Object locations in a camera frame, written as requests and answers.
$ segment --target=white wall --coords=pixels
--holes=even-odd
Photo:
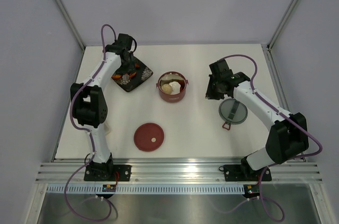
[[[0,4],[0,222],[19,223],[82,55],[52,0]]]
[[[292,111],[306,116],[308,130],[323,143],[315,159],[339,220],[338,15],[339,0],[301,0],[273,56]]]
[[[63,0],[87,46],[104,23],[141,44],[267,43],[290,1]]]

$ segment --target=lid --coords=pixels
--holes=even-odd
[[[219,106],[220,117],[228,124],[240,124],[247,118],[247,107],[234,98],[223,101]]]
[[[141,151],[154,151],[164,142],[164,131],[155,123],[145,123],[134,133],[134,143]]]

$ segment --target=metal grate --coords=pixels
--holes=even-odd
[[[47,192],[63,193],[65,184],[49,184]],[[115,192],[103,191],[102,184],[69,184],[69,194],[245,194],[243,185],[238,184],[121,184]]]

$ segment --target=red lid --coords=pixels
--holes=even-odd
[[[164,131],[155,123],[145,123],[134,133],[134,143],[141,151],[154,151],[164,142]]]

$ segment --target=red pot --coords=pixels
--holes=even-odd
[[[180,92],[178,94],[173,94],[173,95],[163,92],[163,90],[161,89],[163,84],[167,84],[168,82],[173,82],[173,81],[177,81],[180,84],[181,86]],[[182,100],[185,97],[186,86],[188,84],[189,84],[189,81],[182,74],[180,74],[179,72],[175,72],[175,71],[169,71],[160,76],[156,86],[159,88],[159,95],[164,101],[174,103],[174,102],[178,102]]]

